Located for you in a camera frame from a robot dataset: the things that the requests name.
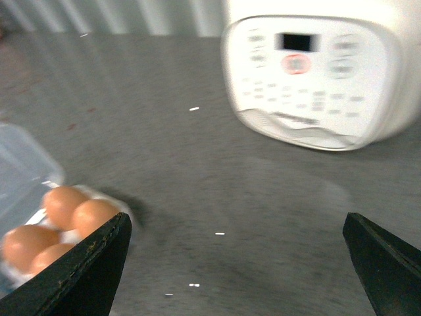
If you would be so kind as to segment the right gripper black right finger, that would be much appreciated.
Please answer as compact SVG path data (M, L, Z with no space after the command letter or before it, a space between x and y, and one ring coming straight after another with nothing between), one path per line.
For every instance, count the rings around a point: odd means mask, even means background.
M343 237L376 315L420 314L420 250L359 213L348 213Z

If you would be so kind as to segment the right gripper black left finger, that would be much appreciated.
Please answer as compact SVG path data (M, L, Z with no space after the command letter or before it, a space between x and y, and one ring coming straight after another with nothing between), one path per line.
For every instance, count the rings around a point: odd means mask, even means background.
M1 299L2 315L109 315L132 235L115 215L70 251Z

